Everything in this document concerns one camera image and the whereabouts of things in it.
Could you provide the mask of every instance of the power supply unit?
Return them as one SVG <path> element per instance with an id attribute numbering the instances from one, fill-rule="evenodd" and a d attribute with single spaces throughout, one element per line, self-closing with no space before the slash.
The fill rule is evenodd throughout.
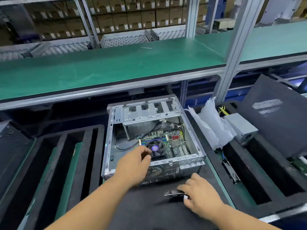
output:
<path id="1" fill-rule="evenodd" d="M 258 129 L 255 128 L 250 122 L 244 119 L 239 113 L 224 116 L 224 119 L 233 127 L 237 135 L 235 140 L 245 147 L 247 143 L 255 136 Z"/>
<path id="2" fill-rule="evenodd" d="M 105 180 L 113 176 L 118 160 L 140 145 L 152 151 L 142 184 L 188 176 L 205 164 L 206 153 L 175 95 L 110 104 L 107 110 Z"/>

